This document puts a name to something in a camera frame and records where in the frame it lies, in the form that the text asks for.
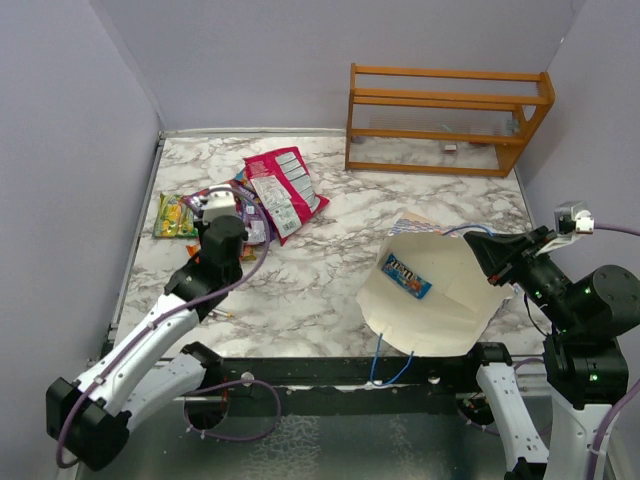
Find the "red snack bag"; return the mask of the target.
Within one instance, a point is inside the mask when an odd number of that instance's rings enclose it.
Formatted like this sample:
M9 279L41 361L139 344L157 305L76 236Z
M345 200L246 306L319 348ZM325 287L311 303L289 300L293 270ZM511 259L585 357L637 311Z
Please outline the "red snack bag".
M330 203L314 189L297 147L247 157L244 165L246 179L271 219L281 245Z

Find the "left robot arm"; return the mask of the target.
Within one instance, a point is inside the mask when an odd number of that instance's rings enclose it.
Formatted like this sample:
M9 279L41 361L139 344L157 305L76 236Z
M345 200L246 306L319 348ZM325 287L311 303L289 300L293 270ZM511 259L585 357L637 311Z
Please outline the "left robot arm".
M206 395L221 371L207 360L180 354L157 361L226 298L242 278L244 223L220 216L205 225L200 249L170 278L151 311L108 355L74 381L56 379L45 394L46 430L93 471L109 465L130 433L165 404L191 390Z

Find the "blue M&M's bag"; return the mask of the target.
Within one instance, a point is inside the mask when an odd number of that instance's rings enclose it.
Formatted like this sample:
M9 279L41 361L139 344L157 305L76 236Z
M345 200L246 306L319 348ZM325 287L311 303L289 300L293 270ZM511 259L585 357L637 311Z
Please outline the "blue M&M's bag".
M382 266L382 272L403 291L418 300L423 299L432 287L430 282L424 280L411 270L393 253L390 253L385 260Z

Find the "green Fox's candy bag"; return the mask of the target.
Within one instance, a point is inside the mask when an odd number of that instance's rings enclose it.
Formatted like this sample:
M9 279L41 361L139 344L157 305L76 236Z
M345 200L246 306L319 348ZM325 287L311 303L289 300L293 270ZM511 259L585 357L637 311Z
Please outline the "green Fox's candy bag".
M153 227L153 237L159 239L189 239L197 236L194 213L182 201L182 196L161 193Z

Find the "purple snack bag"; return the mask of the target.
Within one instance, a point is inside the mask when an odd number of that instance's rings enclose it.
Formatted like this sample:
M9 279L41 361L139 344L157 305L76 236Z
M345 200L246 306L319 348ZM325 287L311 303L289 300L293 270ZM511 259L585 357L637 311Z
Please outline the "purple snack bag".
M248 234L246 243L250 246L262 245L273 238L271 225L264 221L255 206L247 200L242 201L241 218Z

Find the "orange candy bag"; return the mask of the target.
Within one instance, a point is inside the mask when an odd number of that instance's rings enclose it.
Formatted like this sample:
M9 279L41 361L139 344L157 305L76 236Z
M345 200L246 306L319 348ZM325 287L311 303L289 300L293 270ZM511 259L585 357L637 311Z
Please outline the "orange candy bag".
M191 244L191 245L187 245L186 246L186 250L187 253L189 255L189 257L195 257L194 262L196 264L198 264L200 262L199 259L199 252L202 248L202 245L200 243L196 243L196 244ZM217 254L217 249L216 248L209 248L205 250L205 254L208 256L211 256L211 254L216 255ZM257 259L257 255L255 253L255 249L253 246L250 245L244 245L243 249L242 249L242 253L239 256L239 260L241 262L245 262L245 261L255 261Z

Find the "blue snack bag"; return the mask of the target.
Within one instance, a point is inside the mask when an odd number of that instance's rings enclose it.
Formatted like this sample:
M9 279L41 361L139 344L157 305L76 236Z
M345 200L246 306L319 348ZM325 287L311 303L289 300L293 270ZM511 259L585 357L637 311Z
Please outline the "blue snack bag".
M246 174L246 170L242 169L239 173L237 173L230 181L229 183L234 187L237 188L239 190L243 190L243 191L247 191L247 192L252 192L253 189L251 187L251 184L248 180L247 174Z

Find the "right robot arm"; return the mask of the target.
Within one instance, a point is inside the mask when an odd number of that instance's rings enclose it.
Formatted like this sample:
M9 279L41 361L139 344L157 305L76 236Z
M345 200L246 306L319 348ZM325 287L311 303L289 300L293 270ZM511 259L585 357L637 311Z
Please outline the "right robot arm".
M474 357L459 367L461 383L483 391L503 443L508 479L601 479L620 410L639 392L618 343L639 324L639 280L604 265L577 282L553 262L554 231L470 231L464 240L493 286L516 284L551 322L543 363L552 401L544 443L520 393L515 369Z

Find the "purple Fox's berries bag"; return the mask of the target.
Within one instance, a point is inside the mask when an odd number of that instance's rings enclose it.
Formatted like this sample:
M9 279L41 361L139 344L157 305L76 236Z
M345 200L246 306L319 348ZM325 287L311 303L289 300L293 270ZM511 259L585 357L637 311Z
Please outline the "purple Fox's berries bag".
M210 198L210 189L205 188L195 193L183 195L181 202L188 207L195 217L201 218Z

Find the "blue checkered paper bag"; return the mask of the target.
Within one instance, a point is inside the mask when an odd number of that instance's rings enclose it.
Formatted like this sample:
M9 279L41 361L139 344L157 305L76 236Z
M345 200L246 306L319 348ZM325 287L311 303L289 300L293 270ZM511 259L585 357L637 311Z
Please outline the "blue checkered paper bag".
M378 343L405 354L407 367L420 358L467 354L513 296L511 287L488 283L463 239L470 231L496 234L484 225L450 227L403 213L356 294L365 323ZM382 272L390 253L432 284L423 299L413 298Z

